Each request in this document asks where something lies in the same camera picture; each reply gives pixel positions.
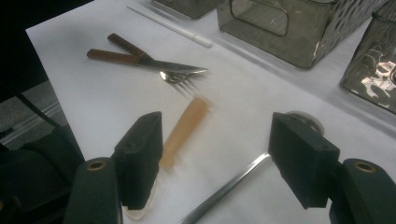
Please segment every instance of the white straw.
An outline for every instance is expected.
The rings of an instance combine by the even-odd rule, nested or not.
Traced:
[[[134,12],[136,12],[136,13],[138,13],[138,14],[140,14],[140,15],[142,15],[142,16],[150,19],[150,20],[152,20],[152,21],[155,21],[155,22],[159,23],[160,25],[162,25],[162,26],[164,26],[164,27],[166,27],[166,28],[168,28],[168,29],[180,34],[180,35],[183,35],[183,36],[187,37],[188,39],[194,41],[195,43],[198,43],[198,44],[200,44],[200,45],[202,45],[202,46],[204,46],[206,48],[211,48],[212,47],[212,42],[209,41],[209,40],[206,40],[205,38],[203,38],[201,36],[198,36],[198,35],[196,35],[196,34],[194,34],[192,32],[189,32],[189,31],[183,29],[183,28],[177,27],[177,26],[175,26],[172,23],[169,23],[169,22],[166,22],[166,21],[162,21],[162,20],[160,20],[158,18],[150,16],[149,14],[147,14],[145,12],[142,12],[142,11],[139,11],[137,9],[134,9],[132,7],[128,7],[128,8],[131,9],[132,11],[134,11]]]

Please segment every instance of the metal rod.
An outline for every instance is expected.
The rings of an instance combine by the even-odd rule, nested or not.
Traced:
[[[191,224],[197,222],[201,217],[203,217],[207,211],[209,211],[218,201],[224,198],[228,193],[231,192],[240,182],[242,182],[245,177],[247,177],[252,171],[254,171],[259,165],[261,165],[265,159],[270,157],[269,154],[261,154],[253,163],[247,166],[242,172],[231,179],[227,184],[225,184],[221,189],[216,191],[212,196],[210,196],[206,201],[201,203],[197,208],[190,212],[180,224]]]

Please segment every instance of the textured glass vase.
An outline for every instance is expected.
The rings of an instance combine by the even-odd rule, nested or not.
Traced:
[[[311,68],[385,0],[218,0],[219,28]]]
[[[396,1],[373,13],[341,85],[396,114]]]
[[[216,0],[154,0],[154,2],[170,7],[192,19],[199,19],[216,7]]]

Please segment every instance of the wooden handle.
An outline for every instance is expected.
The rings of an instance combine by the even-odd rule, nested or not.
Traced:
[[[125,63],[131,65],[136,65],[140,60],[134,55],[116,53],[101,49],[90,49],[87,53],[87,57],[99,61],[105,61],[110,63]]]
[[[127,50],[129,53],[134,54],[141,59],[152,59],[145,51],[128,42],[124,38],[117,34],[111,34],[107,37],[108,41],[119,46],[122,49]]]
[[[160,160],[160,166],[172,167],[174,165],[174,156],[177,150],[187,139],[198,122],[204,117],[208,106],[209,102],[204,96],[194,96],[194,99],[192,99],[186,110],[184,110],[177,125],[163,146],[163,157]]]

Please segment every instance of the cable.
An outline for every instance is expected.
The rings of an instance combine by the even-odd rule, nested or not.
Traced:
[[[50,125],[52,125],[54,128],[62,128],[61,125],[59,125],[57,122],[55,122],[53,119],[45,115],[43,112],[41,112],[40,109],[38,109],[35,105],[32,104],[23,94],[21,94],[16,88],[12,87],[9,83],[6,84],[6,82],[0,77],[0,84],[4,86],[7,90],[9,90],[11,93],[13,93],[18,99],[20,99],[29,109],[31,109],[33,112],[35,112],[40,118],[48,122]]]

